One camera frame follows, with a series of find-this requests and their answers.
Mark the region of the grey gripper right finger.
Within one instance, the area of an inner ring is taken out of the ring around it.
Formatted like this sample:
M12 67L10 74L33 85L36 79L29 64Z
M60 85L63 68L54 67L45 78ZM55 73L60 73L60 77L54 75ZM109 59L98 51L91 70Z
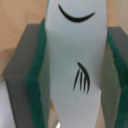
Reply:
M108 28L101 89L106 128L128 128L128 35L121 27Z

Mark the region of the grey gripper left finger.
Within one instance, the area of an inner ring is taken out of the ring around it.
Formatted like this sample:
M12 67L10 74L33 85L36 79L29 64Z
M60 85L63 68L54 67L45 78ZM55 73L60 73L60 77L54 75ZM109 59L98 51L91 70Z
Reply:
M45 20L26 27L3 76L16 128L48 128L50 87Z

